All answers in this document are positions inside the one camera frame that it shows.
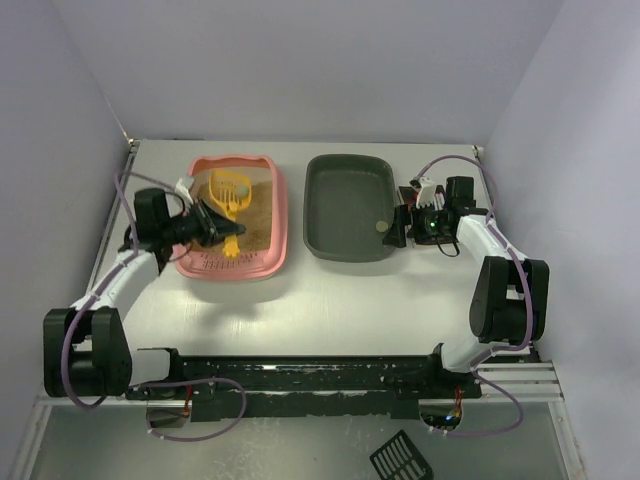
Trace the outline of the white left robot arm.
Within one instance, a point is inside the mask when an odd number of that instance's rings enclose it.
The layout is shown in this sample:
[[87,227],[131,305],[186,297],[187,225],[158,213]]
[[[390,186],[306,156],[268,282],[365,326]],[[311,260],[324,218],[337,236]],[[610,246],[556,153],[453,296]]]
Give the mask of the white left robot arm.
[[111,269],[97,286],[66,308],[50,310],[43,321],[44,388],[51,397],[119,396],[131,387],[166,383],[177,371],[170,348],[131,351],[123,321],[143,291],[168,265],[176,246],[211,247],[246,229],[202,201],[169,211],[167,192],[136,192],[135,219]]

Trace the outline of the pink litter box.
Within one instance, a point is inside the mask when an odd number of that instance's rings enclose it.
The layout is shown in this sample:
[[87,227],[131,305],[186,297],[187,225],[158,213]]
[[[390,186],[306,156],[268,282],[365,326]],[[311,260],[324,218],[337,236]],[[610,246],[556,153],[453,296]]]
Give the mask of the pink litter box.
[[177,246],[176,269],[199,280],[233,282],[265,279],[284,263],[288,239],[286,180],[268,156],[204,156],[187,170],[188,191],[214,212],[225,215],[245,232],[206,247]]

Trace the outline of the yellow litter scoop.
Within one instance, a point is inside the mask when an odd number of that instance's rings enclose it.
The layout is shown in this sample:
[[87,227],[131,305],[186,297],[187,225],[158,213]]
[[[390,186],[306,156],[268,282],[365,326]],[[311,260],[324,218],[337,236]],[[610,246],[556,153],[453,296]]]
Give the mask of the yellow litter scoop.
[[[236,188],[246,185],[250,188],[246,198],[236,195]],[[245,211],[252,201],[252,185],[250,179],[238,172],[215,168],[208,180],[208,193],[213,203],[230,220],[236,222],[238,215]]]

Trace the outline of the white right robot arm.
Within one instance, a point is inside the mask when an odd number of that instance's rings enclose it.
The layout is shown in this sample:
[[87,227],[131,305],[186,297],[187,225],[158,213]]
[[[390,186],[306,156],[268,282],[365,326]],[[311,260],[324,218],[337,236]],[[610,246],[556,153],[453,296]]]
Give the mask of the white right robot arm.
[[550,269],[520,252],[499,230],[493,211],[474,198],[474,179],[454,176],[444,186],[425,176],[410,181],[412,197],[397,206],[385,246],[409,240],[443,251],[468,250],[479,274],[469,306],[469,332],[439,347],[442,368],[469,373],[498,352],[521,351],[544,333]]

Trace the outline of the dark grey plastic tray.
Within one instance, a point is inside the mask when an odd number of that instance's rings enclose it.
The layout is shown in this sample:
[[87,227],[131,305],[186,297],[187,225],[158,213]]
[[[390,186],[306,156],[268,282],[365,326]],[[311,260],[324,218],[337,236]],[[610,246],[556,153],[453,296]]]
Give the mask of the dark grey plastic tray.
[[391,166],[378,157],[323,154],[306,170],[303,239],[319,259],[369,263],[394,251],[383,244],[396,205]]

